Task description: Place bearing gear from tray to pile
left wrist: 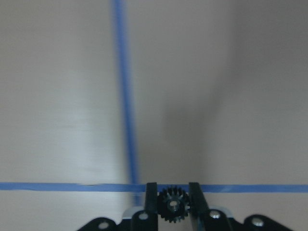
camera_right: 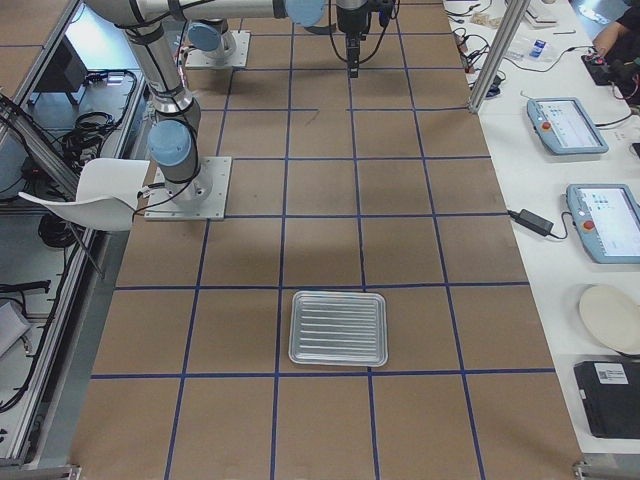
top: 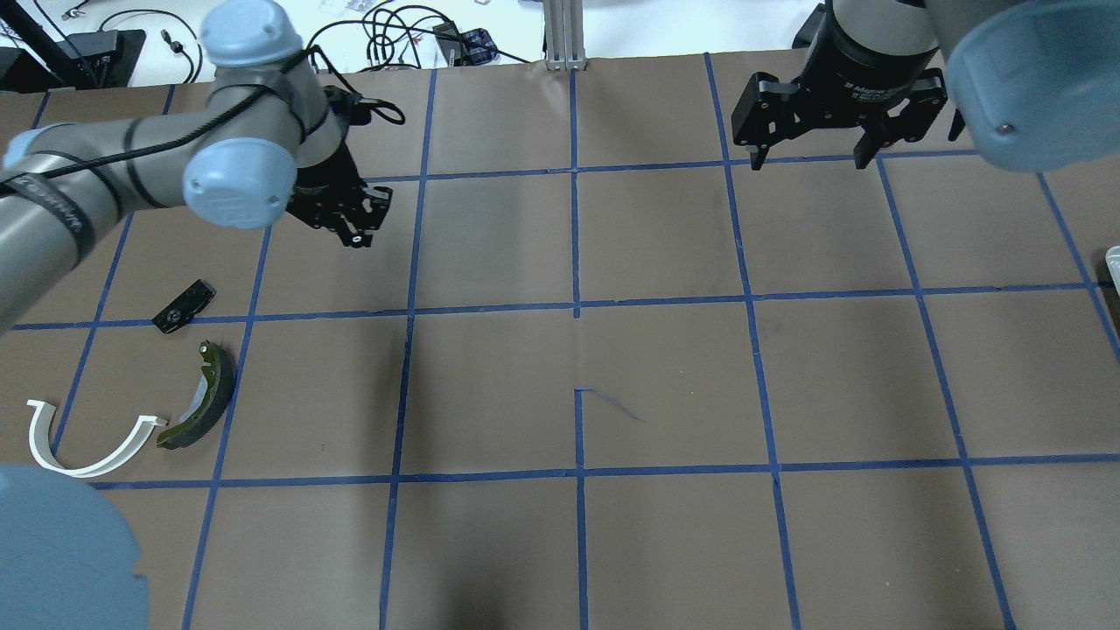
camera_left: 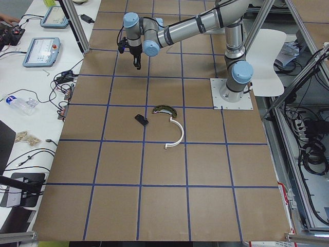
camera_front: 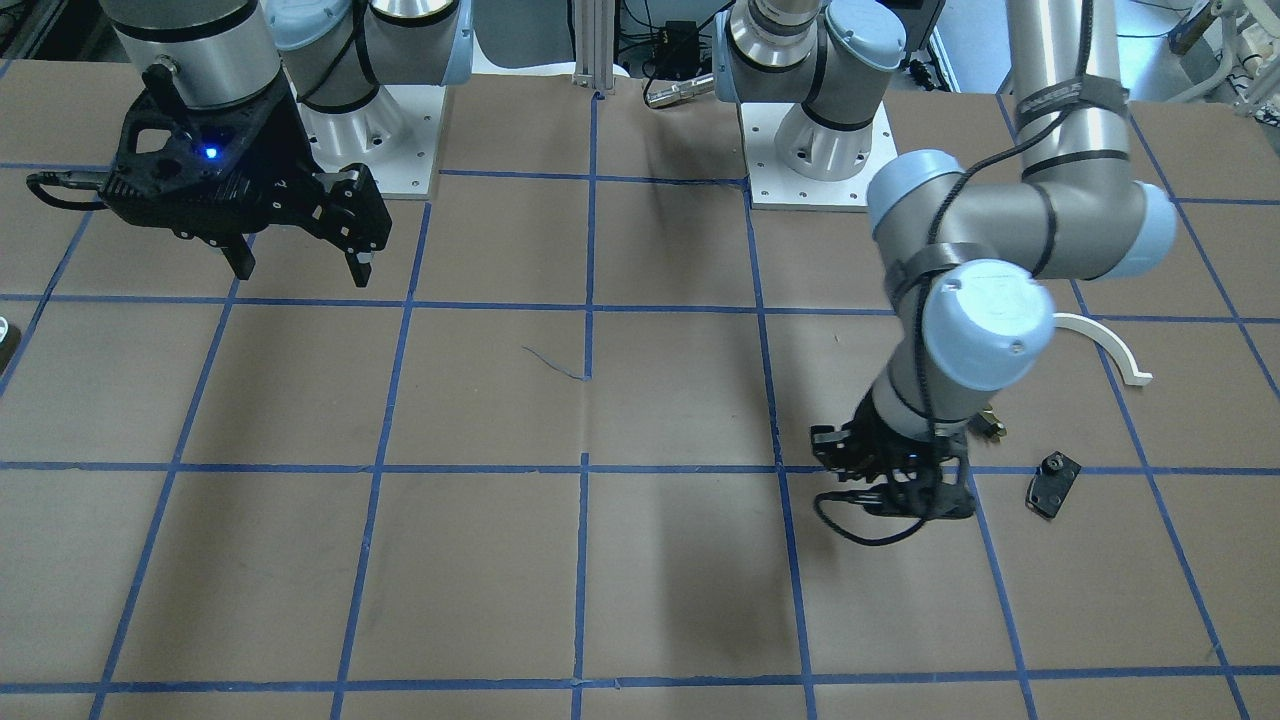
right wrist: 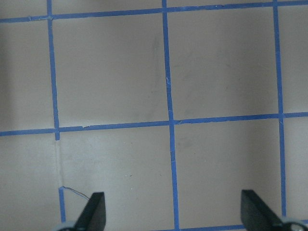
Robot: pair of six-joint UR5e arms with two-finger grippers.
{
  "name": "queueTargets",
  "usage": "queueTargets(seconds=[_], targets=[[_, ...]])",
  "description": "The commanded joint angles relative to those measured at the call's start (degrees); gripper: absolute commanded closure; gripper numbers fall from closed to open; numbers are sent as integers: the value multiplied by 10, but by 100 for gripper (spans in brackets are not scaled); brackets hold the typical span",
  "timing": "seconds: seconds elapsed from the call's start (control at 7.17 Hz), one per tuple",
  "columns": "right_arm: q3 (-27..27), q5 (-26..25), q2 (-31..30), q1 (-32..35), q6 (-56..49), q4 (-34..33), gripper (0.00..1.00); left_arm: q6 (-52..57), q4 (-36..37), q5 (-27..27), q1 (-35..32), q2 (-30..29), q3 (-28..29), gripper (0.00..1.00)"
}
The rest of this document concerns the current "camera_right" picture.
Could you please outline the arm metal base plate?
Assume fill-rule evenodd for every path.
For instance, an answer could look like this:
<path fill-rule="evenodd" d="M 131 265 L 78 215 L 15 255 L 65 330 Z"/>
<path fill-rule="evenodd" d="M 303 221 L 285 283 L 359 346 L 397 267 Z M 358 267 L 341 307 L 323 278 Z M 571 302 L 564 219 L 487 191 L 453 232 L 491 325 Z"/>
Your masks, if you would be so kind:
<path fill-rule="evenodd" d="M 150 208 L 144 210 L 149 221 L 224 219 L 232 158 L 200 157 L 200 172 L 185 191 L 170 200 L 181 187 L 169 182 L 153 189 Z"/>
<path fill-rule="evenodd" d="M 248 59 L 251 34 L 246 30 L 229 30 L 221 36 L 216 50 L 191 48 L 187 54 L 187 69 L 244 68 Z"/>

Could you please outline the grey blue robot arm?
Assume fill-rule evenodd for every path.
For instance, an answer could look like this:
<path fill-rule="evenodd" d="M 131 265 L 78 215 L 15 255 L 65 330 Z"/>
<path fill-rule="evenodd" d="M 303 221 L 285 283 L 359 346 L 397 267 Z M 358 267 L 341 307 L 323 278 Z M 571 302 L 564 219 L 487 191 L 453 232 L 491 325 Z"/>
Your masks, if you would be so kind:
<path fill-rule="evenodd" d="M 150 132 L 149 148 L 166 188 L 174 194 L 203 176 L 196 147 L 200 106 L 181 79 L 162 21 L 171 17 L 208 27 L 228 19 L 274 18 L 307 28 L 330 14 L 327 1 L 90 1 L 88 5 L 124 32 L 149 84 L 159 122 Z"/>
<path fill-rule="evenodd" d="M 232 30 L 226 20 L 193 22 L 179 59 L 187 70 L 231 70 L 246 67 L 251 33 Z"/>

